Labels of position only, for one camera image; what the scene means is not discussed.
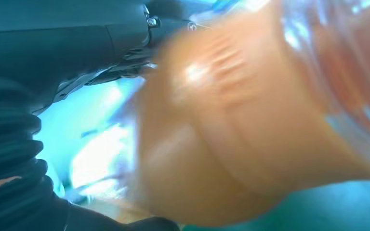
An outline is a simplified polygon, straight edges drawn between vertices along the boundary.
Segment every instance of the black machine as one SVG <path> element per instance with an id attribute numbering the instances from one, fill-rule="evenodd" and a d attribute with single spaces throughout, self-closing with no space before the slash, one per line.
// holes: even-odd
<path id="1" fill-rule="evenodd" d="M 186 20 L 194 0 L 0 0 L 0 231 L 176 230 L 153 218 L 123 226 L 60 199 L 35 156 L 36 116 L 84 85 L 135 77 Z"/>

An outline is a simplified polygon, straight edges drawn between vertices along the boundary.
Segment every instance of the teal surface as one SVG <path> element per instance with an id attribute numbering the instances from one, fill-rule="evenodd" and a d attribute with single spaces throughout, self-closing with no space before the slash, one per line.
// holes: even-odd
<path id="1" fill-rule="evenodd" d="M 289 196 L 259 219 L 184 231 L 370 231 L 370 182 L 335 184 Z"/>

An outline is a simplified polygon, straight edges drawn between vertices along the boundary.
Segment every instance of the screw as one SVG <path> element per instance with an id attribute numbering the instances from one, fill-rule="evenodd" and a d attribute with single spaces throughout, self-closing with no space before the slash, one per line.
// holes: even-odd
<path id="1" fill-rule="evenodd" d="M 188 23 L 188 30 L 196 31 L 197 29 L 198 29 L 198 27 L 197 27 L 196 23 L 194 23 L 194 22 Z"/>
<path id="2" fill-rule="evenodd" d="M 147 23 L 148 23 L 148 26 L 150 27 L 158 26 L 158 21 L 155 18 L 148 18 Z"/>

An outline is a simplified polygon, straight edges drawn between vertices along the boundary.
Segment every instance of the ribbed black hose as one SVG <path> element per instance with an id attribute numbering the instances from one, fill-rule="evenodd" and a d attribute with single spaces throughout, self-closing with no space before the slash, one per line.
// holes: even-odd
<path id="1" fill-rule="evenodd" d="M 40 119 L 29 112 L 24 90 L 0 79 L 0 231 L 174 231 L 171 221 L 152 218 L 121 225 L 72 205 L 53 193 L 43 149 L 33 134 Z"/>

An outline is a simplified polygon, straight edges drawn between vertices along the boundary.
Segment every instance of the plastic bottle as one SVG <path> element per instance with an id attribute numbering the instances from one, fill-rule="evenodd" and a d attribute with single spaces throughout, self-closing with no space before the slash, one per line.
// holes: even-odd
<path id="1" fill-rule="evenodd" d="M 138 95 L 144 203 L 217 226 L 370 179 L 370 0 L 269 1 L 159 57 Z"/>

